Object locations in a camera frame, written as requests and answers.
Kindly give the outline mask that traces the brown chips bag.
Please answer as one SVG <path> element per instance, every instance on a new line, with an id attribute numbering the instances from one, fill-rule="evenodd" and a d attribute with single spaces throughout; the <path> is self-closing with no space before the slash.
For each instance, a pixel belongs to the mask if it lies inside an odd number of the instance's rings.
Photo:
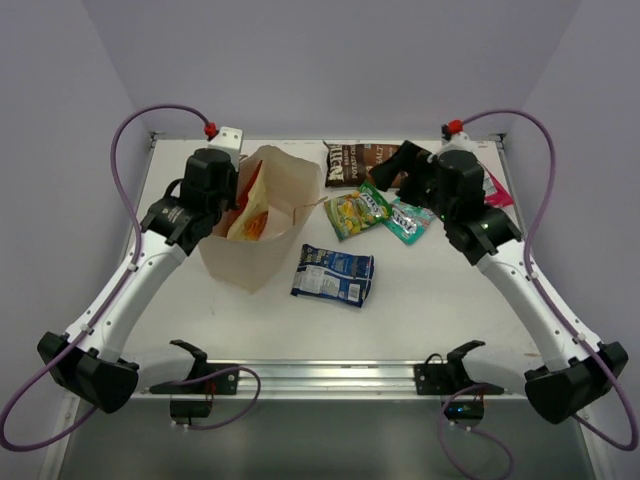
<path id="1" fill-rule="evenodd" d="M 323 141 L 326 152 L 327 188 L 359 187 L 365 180 L 374 186 L 370 170 L 389 160 L 400 146 L 384 143 L 329 143 Z"/>

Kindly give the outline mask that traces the red snack bag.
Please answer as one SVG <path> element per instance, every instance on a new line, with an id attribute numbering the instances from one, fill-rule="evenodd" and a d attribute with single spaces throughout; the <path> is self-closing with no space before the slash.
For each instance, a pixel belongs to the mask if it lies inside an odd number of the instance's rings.
<path id="1" fill-rule="evenodd" d="M 258 241 L 269 215 L 269 202 L 263 162 L 257 164 L 248 185 L 243 190 L 239 212 L 233 217 L 226 239 L 230 241 Z"/>

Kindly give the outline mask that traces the green yellow candy bag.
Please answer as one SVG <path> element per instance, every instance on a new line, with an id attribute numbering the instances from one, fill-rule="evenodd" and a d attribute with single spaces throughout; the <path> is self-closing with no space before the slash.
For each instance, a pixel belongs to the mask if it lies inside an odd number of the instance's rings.
<path id="1" fill-rule="evenodd" d="M 391 217 L 390 203 L 369 181 L 356 191 L 326 200 L 327 218 L 339 240 L 346 240 Z"/>

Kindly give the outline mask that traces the teal snack bag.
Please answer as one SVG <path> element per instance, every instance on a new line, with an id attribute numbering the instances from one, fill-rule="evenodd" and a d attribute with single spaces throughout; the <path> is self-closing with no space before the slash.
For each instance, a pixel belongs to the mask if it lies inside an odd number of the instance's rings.
<path id="1" fill-rule="evenodd" d="M 414 245 L 435 219 L 430 210 L 410 205 L 398 198 L 393 200 L 390 206 L 390 217 L 383 224 L 408 246 Z"/>

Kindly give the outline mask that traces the beige paper bag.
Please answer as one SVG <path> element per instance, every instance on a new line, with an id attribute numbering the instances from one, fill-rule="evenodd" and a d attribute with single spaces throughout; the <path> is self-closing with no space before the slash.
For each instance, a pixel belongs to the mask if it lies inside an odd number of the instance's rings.
<path id="1" fill-rule="evenodd" d="M 238 201 L 257 164 L 265 168 L 269 215 L 258 241 L 226 239 Z M 208 273 L 249 292 L 261 288 L 281 267 L 294 241 L 316 205 L 325 198 L 320 193 L 318 164 L 292 156 L 275 146 L 261 146 L 240 160 L 237 209 L 225 213 L 211 235 L 199 243 Z"/>

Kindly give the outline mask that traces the pink snack bag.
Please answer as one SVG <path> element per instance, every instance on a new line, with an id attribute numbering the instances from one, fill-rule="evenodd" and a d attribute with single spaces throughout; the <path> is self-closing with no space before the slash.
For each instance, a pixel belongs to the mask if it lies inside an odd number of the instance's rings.
<path id="1" fill-rule="evenodd" d="M 503 185 L 487 169 L 484 169 L 483 190 L 485 203 L 496 208 L 506 208 L 514 204 L 513 198 Z"/>

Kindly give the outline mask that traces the blue snack bag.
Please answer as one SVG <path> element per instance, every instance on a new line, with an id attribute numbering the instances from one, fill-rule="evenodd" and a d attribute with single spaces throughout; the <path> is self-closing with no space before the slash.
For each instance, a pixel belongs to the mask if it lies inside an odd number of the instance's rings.
<path id="1" fill-rule="evenodd" d="M 372 255 L 353 255 L 303 244 L 290 294 L 362 308 L 369 296 L 374 273 L 375 257 Z"/>

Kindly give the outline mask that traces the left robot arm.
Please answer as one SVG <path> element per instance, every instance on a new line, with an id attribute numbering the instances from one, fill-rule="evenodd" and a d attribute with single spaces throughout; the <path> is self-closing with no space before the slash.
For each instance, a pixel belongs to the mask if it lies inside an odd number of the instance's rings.
<path id="1" fill-rule="evenodd" d="M 120 265 L 124 284 L 111 280 L 100 293 L 108 306 L 90 308 L 64 333 L 45 334 L 37 351 L 54 361 L 54 381 L 105 413 L 124 406 L 136 392 L 175 383 L 185 392 L 201 390 L 208 379 L 207 355 L 182 340 L 134 357 L 123 349 L 133 327 L 164 281 L 209 236 L 223 213 L 234 208 L 240 149 L 208 145 L 186 162 L 184 176 L 172 182 L 179 196 L 165 193 L 145 216 L 141 237 Z"/>

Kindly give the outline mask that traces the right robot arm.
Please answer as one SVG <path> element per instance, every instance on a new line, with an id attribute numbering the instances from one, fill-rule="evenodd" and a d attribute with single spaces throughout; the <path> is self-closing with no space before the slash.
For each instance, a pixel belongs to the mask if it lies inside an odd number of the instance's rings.
<path id="1" fill-rule="evenodd" d="M 453 142 L 431 154 L 406 141 L 369 176 L 380 190 L 403 178 L 401 201 L 425 207 L 442 221 L 449 243 L 496 287 L 538 349 L 539 356 L 530 358 L 470 341 L 447 355 L 451 389 L 464 393 L 488 383 L 524 395 L 551 424 L 610 390 L 607 376 L 620 375 L 626 351 L 617 342 L 603 343 L 526 261 L 519 229 L 485 201 L 485 170 L 471 143 Z"/>

